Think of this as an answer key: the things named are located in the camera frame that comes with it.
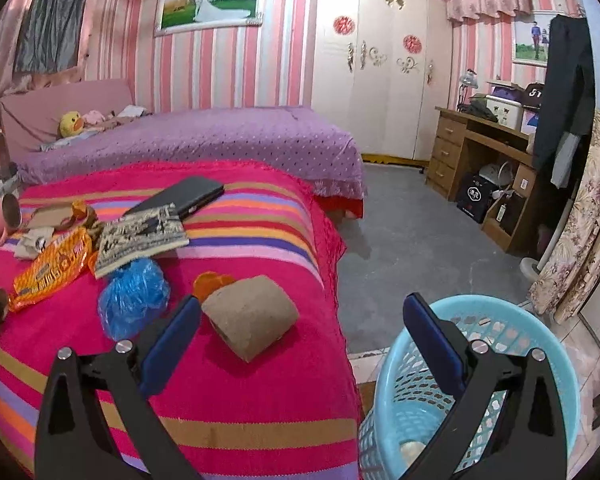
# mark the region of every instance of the blue gripper pad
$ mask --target blue gripper pad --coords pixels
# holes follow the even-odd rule
[[[202,310],[194,297],[173,317],[142,361],[140,392],[145,399],[159,394],[167,385],[184,351],[200,326]]]
[[[459,399],[466,387],[464,363],[440,328],[439,323],[443,321],[436,317],[418,293],[404,299],[402,318],[440,390]],[[453,330],[458,330],[455,325],[450,325]]]

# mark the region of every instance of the bed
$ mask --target bed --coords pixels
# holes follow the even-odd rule
[[[189,246],[157,259],[171,285],[170,305],[208,270],[237,279],[264,274],[292,298],[300,318],[246,364],[203,316],[152,407],[207,478],[358,478],[360,400],[337,319],[336,263],[344,245],[307,184],[258,162],[142,162],[33,186],[21,198],[24,218],[37,206],[81,198],[101,219],[113,219],[193,174],[223,182],[226,191],[185,221]],[[27,265],[13,257],[17,239],[0,248],[0,286],[7,290]],[[104,286],[86,272],[0,326],[0,439],[29,472],[57,350],[71,346],[88,354],[113,345],[96,312]],[[124,460],[143,468],[110,397],[103,394],[101,403]]]
[[[119,113],[132,103],[124,80],[89,81],[12,95],[0,102],[11,160],[24,182],[48,184],[142,160],[259,160],[313,186],[327,210],[362,217],[362,157],[348,132],[310,108],[261,107],[155,114],[51,152],[66,112]]]

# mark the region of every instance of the red paper cut decoration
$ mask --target red paper cut decoration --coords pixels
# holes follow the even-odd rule
[[[349,16],[339,16],[333,20],[333,30],[336,34],[348,36],[356,28],[356,23]]]
[[[422,42],[412,34],[405,36],[402,44],[410,54],[419,54],[422,52]]]

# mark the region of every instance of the black shopping bag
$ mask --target black shopping bag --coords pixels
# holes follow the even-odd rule
[[[496,191],[498,186],[478,174],[468,173],[462,179],[456,202],[458,209],[473,218],[478,224],[484,221],[487,209],[493,203],[491,193]]]

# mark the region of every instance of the yellow duck plush toy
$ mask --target yellow duck plush toy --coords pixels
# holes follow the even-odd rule
[[[60,119],[60,135],[64,138],[73,137],[82,133],[84,119],[78,112],[68,112]]]

